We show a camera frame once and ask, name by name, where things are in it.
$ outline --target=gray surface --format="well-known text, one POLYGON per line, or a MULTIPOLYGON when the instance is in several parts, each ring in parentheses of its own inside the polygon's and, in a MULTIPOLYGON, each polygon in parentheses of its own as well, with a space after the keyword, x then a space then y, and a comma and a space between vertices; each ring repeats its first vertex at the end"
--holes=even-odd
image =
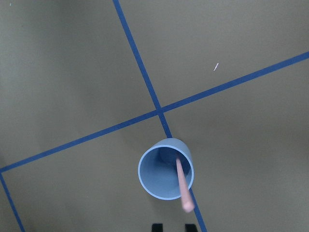
POLYGON ((0 188, 0 231, 18 231, 19 227, 4 189, 0 188))
MULTIPOLYGON (((111 1, 0 2, 0 167, 154 110, 111 1)), ((122 1, 162 106, 309 49, 308 1, 122 1)), ((309 230, 309 61, 166 113, 208 231, 309 230)), ((157 117, 3 173, 27 232, 197 224, 141 187, 157 117)), ((0 231, 19 231, 0 190, 0 231)))

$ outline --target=small white debris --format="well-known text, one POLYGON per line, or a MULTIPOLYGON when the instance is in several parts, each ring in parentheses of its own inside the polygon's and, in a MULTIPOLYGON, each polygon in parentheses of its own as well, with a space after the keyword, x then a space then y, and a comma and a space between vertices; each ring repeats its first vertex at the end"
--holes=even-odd
POLYGON ((215 71, 215 70, 217 69, 218 65, 219 65, 219 63, 217 63, 217 65, 216 65, 216 67, 214 67, 214 70, 213 70, 213 71, 215 71))

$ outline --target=blue tape line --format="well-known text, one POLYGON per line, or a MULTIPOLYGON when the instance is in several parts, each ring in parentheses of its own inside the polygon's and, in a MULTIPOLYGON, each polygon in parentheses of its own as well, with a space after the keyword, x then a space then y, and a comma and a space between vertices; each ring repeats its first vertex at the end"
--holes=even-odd
POLYGON ((151 111, 149 113, 146 113, 146 114, 143 114, 141 116, 138 116, 138 117, 135 117, 133 119, 130 119, 128 121, 125 121, 125 122, 122 122, 122 123, 119 123, 115 126, 112 126, 112 127, 108 127, 106 129, 103 129, 103 130, 100 130, 98 132, 95 132, 93 134, 90 134, 90 135, 87 135, 85 137, 82 137, 82 138, 79 138, 79 139, 76 139, 74 141, 71 141, 69 143, 66 143, 66 144, 63 144, 63 145, 60 145, 60 146, 57 146, 55 148, 52 148, 50 150, 47 150, 47 151, 44 151, 40 154, 37 154, 35 156, 31 156, 29 158, 26 158, 26 159, 23 159, 21 161, 18 161, 16 163, 13 163, 13 164, 10 164, 8 166, 5 166, 3 168, 0 169, 0 173, 2 172, 6 172, 8 170, 11 170, 13 168, 17 168, 19 166, 22 166, 24 164, 27 164, 27 163, 30 163, 30 162, 33 162, 35 160, 38 160, 38 159, 41 159, 43 157, 46 157, 46 156, 49 156, 49 155, 52 155, 56 152, 59 152, 59 151, 63 151, 65 149, 68 149, 70 147, 73 147, 73 146, 76 146, 78 144, 82 144, 84 142, 87 142, 89 140, 92 140, 92 139, 95 139, 95 138, 98 138, 100 136, 103 136, 105 134, 108 134, 108 133, 111 133, 111 132, 114 132, 114 131, 117 131, 119 129, 122 129, 122 128, 125 128, 125 127, 128 127, 130 125, 133 125, 135 123, 138 123, 138 122, 141 122, 141 121, 144 121, 146 119, 149 119, 151 117, 154 117, 157 115, 157 111, 151 111))
POLYGON ((172 136, 172 134, 171 134, 171 132, 170 132, 170 130, 169 130, 169 125, 168 125, 168 122, 167 122, 166 119, 165 119, 164 114, 163 114, 163 113, 159 113, 158 115, 159 115, 161 124, 162 124, 162 126, 163 126, 164 132, 165 132, 165 134, 166 134, 166 137, 167 137, 167 138, 172 138, 173 136, 172 136))
POLYGON ((195 199, 195 196, 194 196, 194 193, 193 193, 193 190, 192 188, 189 189, 190 193, 191 193, 191 196, 192 196, 192 200, 194 202, 194 205, 195 205, 195 208, 194 208, 194 213, 195 213, 195 216, 197 218, 197 221, 198 221, 198 224, 201 228, 201 231, 202 232, 207 232, 207 229, 206 229, 206 226, 205 226, 205 222, 203 220, 203 217, 201 215, 201 212, 199 210, 199 207, 198 207, 198 204, 197 204, 197 201, 195 199))
POLYGON ((5 194, 6 194, 8 200, 9 200, 9 203, 10 203, 10 205, 11 205, 11 208, 12 208, 12 210, 13 210, 13 213, 14 213, 14 215, 15 215, 15 218, 16 218, 16 220, 17 220, 17 223, 18 223, 18 225, 19 225, 20 231, 21 231, 21 232, 25 232, 23 223, 22 223, 21 220, 20 220, 20 217, 19 217, 18 212, 17 212, 17 210, 16 210, 16 208, 15 208, 14 202, 13 202, 13 200, 12 200, 12 198, 11 198, 9 189, 8 189, 8 187, 6 186, 6 183, 5 183, 5 181, 4 181, 4 178, 3 178, 2 173, 0 173, 0 180, 1 180, 2 186, 3 186, 3 188, 4 188, 5 194))
POLYGON ((200 100, 200 99, 205 98, 207 96, 210 96, 212 94, 224 91, 224 90, 226 90, 228 88, 231 88, 231 87, 240 85, 242 83, 245 83, 247 81, 253 80, 253 79, 257 78, 257 77, 269 74, 271 72, 274 72, 274 71, 277 71, 279 69, 285 68, 285 67, 290 66, 292 64, 301 62, 301 61, 306 60, 308 58, 309 58, 309 52, 305 52, 305 53, 303 53, 303 54, 301 54, 299 56, 287 59, 287 60, 282 61, 280 63, 271 65, 271 66, 269 66, 267 68, 258 70, 256 72, 253 72, 251 74, 245 75, 245 76, 240 77, 238 79, 226 82, 226 83, 224 83, 222 85, 216 86, 214 88, 208 89, 206 91, 203 91, 203 92, 198 93, 196 95, 193 95, 191 97, 188 97, 188 98, 185 98, 183 100, 180 100, 180 101, 177 101, 175 103, 172 103, 170 105, 164 106, 164 107, 162 107, 162 111, 163 112, 167 112, 167 111, 176 109, 178 107, 181 107, 181 106, 187 105, 189 103, 195 102, 197 100, 200 100))
POLYGON ((134 55, 135 60, 137 62, 137 65, 138 65, 138 67, 140 69, 141 75, 143 76, 143 79, 144 79, 145 84, 146 84, 146 86, 148 88, 149 94, 151 96, 151 99, 153 100, 154 106, 155 106, 155 108, 156 108, 156 110, 158 112, 158 116, 160 118, 160 121, 161 121, 162 127, 164 129, 164 132, 165 132, 165 134, 166 134, 166 136, 168 138, 171 138, 172 135, 170 133, 169 126, 167 124, 165 116, 164 116, 163 112, 161 111, 160 102, 159 102, 158 97, 157 97, 157 95, 155 93, 154 87, 153 87, 153 85, 152 85, 152 83, 150 81, 150 78, 149 78, 149 75, 148 75, 147 70, 145 68, 145 65, 144 65, 144 63, 143 63, 143 61, 141 59, 139 50, 137 49, 136 43, 135 43, 135 41, 133 39, 133 36, 132 36, 132 33, 130 31, 130 28, 129 28, 127 22, 126 22, 126 18, 125 18, 125 15, 124 15, 123 11, 122 11, 120 3, 119 3, 118 0, 113 0, 113 2, 114 2, 114 5, 115 5, 115 9, 116 9, 116 11, 118 13, 118 17, 120 19, 121 25, 122 25, 122 27, 123 27, 123 29, 125 31, 126 38, 127 38, 128 42, 130 44, 131 50, 133 52, 133 55, 134 55))

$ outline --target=pink straw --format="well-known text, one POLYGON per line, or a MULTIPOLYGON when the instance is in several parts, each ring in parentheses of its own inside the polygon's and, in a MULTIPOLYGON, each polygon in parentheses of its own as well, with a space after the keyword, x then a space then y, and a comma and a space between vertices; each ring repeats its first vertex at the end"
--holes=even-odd
POLYGON ((179 158, 176 159, 176 164, 177 164, 177 174, 178 174, 178 181, 179 181, 180 195, 182 198, 183 210, 186 213, 190 213, 194 209, 195 206, 194 206, 192 197, 189 193, 188 185, 184 178, 182 163, 180 162, 179 158))

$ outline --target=black object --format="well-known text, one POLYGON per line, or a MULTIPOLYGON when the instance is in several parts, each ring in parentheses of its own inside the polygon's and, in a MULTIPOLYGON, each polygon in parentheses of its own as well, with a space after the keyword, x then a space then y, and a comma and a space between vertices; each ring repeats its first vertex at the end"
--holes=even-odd
POLYGON ((151 232, 163 232, 163 224, 155 223, 151 227, 151 232))
POLYGON ((195 224, 185 224, 185 232, 197 232, 197 226, 195 224))
MULTIPOLYGON (((185 224, 184 225, 185 232, 198 232, 197 226, 195 224, 185 224)), ((151 227, 151 232, 163 232, 163 224, 155 223, 151 227)))

